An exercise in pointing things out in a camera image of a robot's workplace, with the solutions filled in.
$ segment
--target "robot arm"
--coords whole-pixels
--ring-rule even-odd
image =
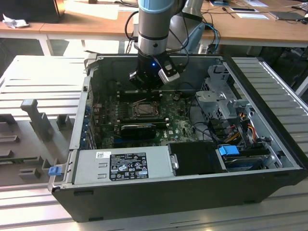
[[[130,81],[151,90],[180,77],[166,52],[171,17],[182,10],[184,0],[138,0],[139,35],[137,70]]]
[[[182,65],[175,65],[172,62],[166,48],[170,47],[170,41],[177,48],[181,46],[180,41],[183,41],[182,44],[188,43],[184,24],[187,20],[190,24],[188,31],[191,33],[196,25],[202,23],[201,17],[192,15],[193,10],[200,14],[202,1],[138,0],[138,64],[136,71],[130,74],[130,81],[135,86],[142,90],[152,90],[180,77],[179,72],[182,72],[184,68]],[[198,18],[197,24],[194,21],[194,16]],[[175,37],[172,34],[169,35],[171,29],[180,38],[176,39],[176,42],[174,42]],[[200,38],[194,39],[197,44]]]

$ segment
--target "floor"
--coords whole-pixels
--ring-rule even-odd
[[[86,40],[85,49],[80,40],[51,40],[54,55],[69,57],[86,57],[88,51],[98,53],[125,53],[127,42],[123,44],[118,41]],[[223,46],[221,51],[231,56],[246,56],[247,46]],[[16,55],[43,55],[38,40],[0,38],[0,76]],[[291,52],[291,49],[263,48],[260,54],[276,71],[276,73],[291,85],[294,77],[308,65],[307,60],[300,61],[298,55]]]

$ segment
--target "desk leg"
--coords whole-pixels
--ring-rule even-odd
[[[308,89],[308,76],[305,78],[304,82],[296,90],[296,94],[301,97],[305,91]]]
[[[258,57],[261,54],[262,47],[260,46],[249,46],[246,55],[252,55]]]
[[[81,40],[81,45],[82,45],[83,50],[85,51],[86,50],[86,42],[84,40]]]
[[[40,43],[40,46],[41,46],[45,56],[53,55],[53,50],[52,50],[52,47],[51,47],[49,39],[47,39],[47,38],[40,38],[39,39],[39,43]]]

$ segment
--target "wooden desk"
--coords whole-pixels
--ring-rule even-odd
[[[260,12],[291,11],[297,1],[288,0],[261,0],[269,7],[256,7]],[[306,47],[308,44],[308,25],[300,22],[291,24],[286,21],[275,21],[269,13],[263,13],[269,20],[243,19],[233,13],[235,19],[224,13],[221,7],[203,4],[203,11],[213,13],[215,28],[221,34],[220,44],[248,45],[248,46],[276,46],[276,47]],[[118,12],[116,20],[66,11],[59,24],[30,24],[30,27],[10,29],[0,23],[0,37],[38,39],[45,55],[53,55],[50,39],[100,39],[100,40],[127,40],[124,34],[124,25],[130,12]],[[210,22],[210,15],[204,14]],[[133,30],[132,22],[128,32]],[[213,39],[213,32],[204,32],[201,44],[209,44]]]
[[[297,1],[287,0],[264,0],[269,7],[251,7],[260,12],[268,11],[291,11],[291,7],[284,7],[298,4]],[[231,3],[234,7],[240,7],[235,3]],[[232,45],[254,45],[254,46],[278,46],[278,47],[306,47],[308,45],[308,26],[297,22],[288,23],[286,21],[278,20],[269,13],[262,13],[267,19],[244,19],[233,13],[235,17],[232,18],[230,14],[225,13],[221,7],[209,7],[209,4],[204,3],[203,9],[209,9],[212,14],[215,28],[221,34],[221,44]],[[205,19],[211,22],[209,13],[204,14]],[[213,32],[211,30],[205,31],[203,34],[204,42],[209,42],[213,39]]]
[[[45,23],[40,33],[48,34],[54,38],[54,34],[82,35],[84,36],[108,36],[125,39],[124,25],[131,12],[118,12],[117,20],[105,19],[84,15],[75,12],[65,12],[59,24]],[[128,25],[128,32],[133,31],[132,19]]]
[[[36,34],[42,28],[44,23],[30,23],[27,27],[17,27],[16,29],[7,27],[4,23],[0,23],[1,33],[25,33],[25,34]]]

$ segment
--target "blue latch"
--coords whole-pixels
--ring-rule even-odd
[[[48,175],[49,176],[60,176],[62,171],[62,167],[50,167]]]
[[[239,155],[239,150],[234,145],[222,146],[219,149],[220,155]]]

